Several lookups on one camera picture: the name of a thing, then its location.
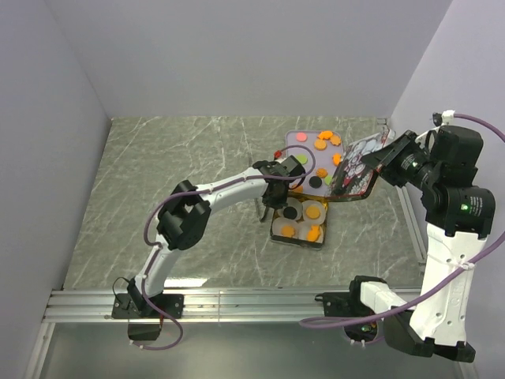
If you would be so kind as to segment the gold cookie tin base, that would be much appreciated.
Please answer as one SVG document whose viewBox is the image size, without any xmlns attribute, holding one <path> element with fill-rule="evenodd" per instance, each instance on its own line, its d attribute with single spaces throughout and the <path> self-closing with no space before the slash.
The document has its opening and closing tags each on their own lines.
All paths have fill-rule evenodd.
<svg viewBox="0 0 505 379">
<path fill-rule="evenodd" d="M 270 225 L 270 237 L 271 237 L 271 240 L 272 241 L 275 241 L 275 242 L 281 242 L 281 243 L 284 243 L 284 244 L 289 244 L 289 245 L 293 245 L 293 246 L 300 246 L 300 247 L 304 247 L 304 248 L 308 248 L 308 249 L 313 249 L 313 250 L 320 250 L 324 243 L 325 243 L 325 239 L 326 239 L 326 233 L 327 233 L 327 221 L 328 221 L 328 213 L 329 213 L 329 206 L 328 206 L 328 202 L 323 198 L 323 197 L 315 197 L 315 196 L 311 196 L 311 195 L 304 195 L 302 193 L 289 193 L 289 196 L 288 197 L 293 197 L 293 198 L 296 198 L 298 199 L 301 203 L 303 201 L 306 201 L 306 200 L 314 200 L 314 201 L 319 201 L 321 202 L 325 208 L 327 209 L 327 215 L 326 215 L 326 219 L 325 221 L 320 224 L 324 230 L 324 240 L 322 243 L 314 243 L 314 242 L 305 242 L 305 241 L 302 241 L 302 240 L 299 240 L 297 237 L 296 238 L 283 238 L 283 237 L 279 237 L 279 236 L 275 236 L 272 234 L 272 230 L 271 230 L 271 226 L 273 224 L 273 221 L 277 218 L 279 218 L 278 214 L 277 214 L 277 211 L 276 210 L 271 218 L 271 225 Z M 300 223 L 300 222 L 303 222 L 303 216 L 298 220 L 296 221 L 297 223 Z"/>
</svg>

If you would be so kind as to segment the gold tin lid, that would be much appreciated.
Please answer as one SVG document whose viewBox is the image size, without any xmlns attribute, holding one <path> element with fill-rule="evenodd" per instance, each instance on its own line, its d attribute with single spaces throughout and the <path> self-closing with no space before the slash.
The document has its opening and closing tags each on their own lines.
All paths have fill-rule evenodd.
<svg viewBox="0 0 505 379">
<path fill-rule="evenodd" d="M 360 201 L 372 192 L 378 174 L 361 162 L 361 158 L 390 144 L 395 132 L 385 127 L 382 131 L 351 142 L 345 149 L 328 186 L 326 199 L 329 202 Z"/>
</svg>

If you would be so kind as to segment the metal tongs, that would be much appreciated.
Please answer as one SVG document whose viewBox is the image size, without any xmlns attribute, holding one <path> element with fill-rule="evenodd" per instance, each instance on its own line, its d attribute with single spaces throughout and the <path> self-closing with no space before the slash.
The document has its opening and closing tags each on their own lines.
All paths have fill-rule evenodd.
<svg viewBox="0 0 505 379">
<path fill-rule="evenodd" d="M 264 223 L 270 212 L 270 205 L 265 202 L 262 198 L 256 198 L 254 200 L 256 215 L 260 223 Z"/>
</svg>

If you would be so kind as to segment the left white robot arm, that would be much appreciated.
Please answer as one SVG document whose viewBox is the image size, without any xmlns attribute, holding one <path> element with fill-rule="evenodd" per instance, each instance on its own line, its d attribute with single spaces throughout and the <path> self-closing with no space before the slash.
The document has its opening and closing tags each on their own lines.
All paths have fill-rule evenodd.
<svg viewBox="0 0 505 379">
<path fill-rule="evenodd" d="M 247 200 L 282 208 L 290 184 L 301 182 L 309 172 L 294 156 L 287 156 L 257 161 L 239 174 L 209 184 L 180 182 L 148 217 L 144 242 L 152 251 L 140 272 L 127 281 L 126 292 L 114 295 L 111 317 L 179 318 L 182 300 L 163 293 L 165 281 L 181 254 L 202 239 L 211 216 Z"/>
</svg>

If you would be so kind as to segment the lavender plastic tray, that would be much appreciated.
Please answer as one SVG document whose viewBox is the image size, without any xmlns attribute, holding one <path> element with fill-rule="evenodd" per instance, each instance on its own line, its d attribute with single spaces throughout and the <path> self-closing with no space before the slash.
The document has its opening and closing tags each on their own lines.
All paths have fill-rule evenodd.
<svg viewBox="0 0 505 379">
<path fill-rule="evenodd" d="M 313 167 L 308 176 L 302 180 L 299 179 L 293 182 L 290 185 L 290 188 L 297 188 L 298 186 L 303 186 L 304 195 L 311 195 L 315 197 L 325 197 L 328 191 L 328 186 L 324 183 L 324 179 L 322 179 L 322 186 L 318 189 L 314 189 L 309 185 L 309 179 L 312 176 L 316 176 L 316 170 L 318 168 L 324 168 L 327 170 L 328 175 L 333 176 L 337 167 L 332 162 L 332 156 L 335 153 L 339 153 L 344 155 L 343 144 L 341 143 L 339 146 L 333 145 L 330 140 L 327 140 L 327 147 L 323 151 L 316 150 L 314 148 L 314 141 L 318 138 L 320 132 L 322 131 L 295 131 L 291 130 L 286 134 L 286 155 L 294 156 L 297 158 L 298 155 L 305 155 L 308 158 L 308 162 L 306 164 L 302 164 L 303 168 L 306 172 L 309 172 Z M 337 132 L 332 131 L 334 135 L 340 136 Z M 296 135 L 298 133 L 305 133 L 307 135 L 306 142 L 299 142 L 296 139 Z"/>
</svg>

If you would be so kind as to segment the orange round dotted cookie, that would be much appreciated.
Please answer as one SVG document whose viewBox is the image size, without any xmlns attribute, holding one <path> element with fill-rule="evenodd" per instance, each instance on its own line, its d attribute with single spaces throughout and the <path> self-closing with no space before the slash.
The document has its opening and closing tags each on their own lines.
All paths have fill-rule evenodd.
<svg viewBox="0 0 505 379">
<path fill-rule="evenodd" d="M 316 219 L 319 219 L 320 216 L 321 216 L 321 211 L 320 209 L 315 206 L 315 205 L 310 205 L 307 207 L 307 209 L 305 210 L 305 214 L 307 215 L 308 218 L 310 218 L 311 220 L 316 220 Z"/>
</svg>

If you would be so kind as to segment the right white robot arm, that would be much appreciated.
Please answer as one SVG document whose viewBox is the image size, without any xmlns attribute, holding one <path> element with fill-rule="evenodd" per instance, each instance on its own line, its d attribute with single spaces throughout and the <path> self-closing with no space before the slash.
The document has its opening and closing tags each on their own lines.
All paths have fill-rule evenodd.
<svg viewBox="0 0 505 379">
<path fill-rule="evenodd" d="M 492 192 L 473 184 L 483 144 L 474 130 L 440 126 L 422 135 L 406 131 L 362 157 L 387 183 L 421 191 L 428 236 L 423 299 L 409 306 L 385 280 L 356 276 L 348 292 L 318 296 L 326 317 L 359 317 L 369 323 L 378 314 L 387 345 L 397 351 L 474 361 L 476 352 L 465 329 L 472 260 L 484 249 L 496 209 Z"/>
</svg>

